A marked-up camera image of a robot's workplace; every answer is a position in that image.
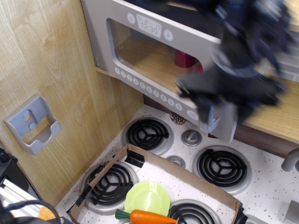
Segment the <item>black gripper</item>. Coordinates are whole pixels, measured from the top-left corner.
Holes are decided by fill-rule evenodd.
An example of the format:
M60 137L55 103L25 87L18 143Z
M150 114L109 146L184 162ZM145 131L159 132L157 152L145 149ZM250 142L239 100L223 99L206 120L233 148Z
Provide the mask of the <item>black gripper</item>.
M221 102L238 109L238 124L249 118L260 105L276 105L279 95L287 90L280 81L265 77L255 70L248 77L234 76L217 65L203 72L188 73L176 80L182 97L190 98L204 123L218 122L215 107Z

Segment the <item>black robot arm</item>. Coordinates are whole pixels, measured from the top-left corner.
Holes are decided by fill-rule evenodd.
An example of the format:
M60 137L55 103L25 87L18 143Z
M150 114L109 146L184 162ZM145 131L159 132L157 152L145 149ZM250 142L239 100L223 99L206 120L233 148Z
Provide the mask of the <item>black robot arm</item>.
M290 14L282 0L184 0L195 12L175 9L164 0L135 0L133 4L193 28L210 28L221 36L202 73L176 80L181 96L190 98L199 118L208 122L219 105L235 106L233 117L246 120L259 105L275 105L285 86L254 70L266 58L280 72L275 54L287 52L294 40Z

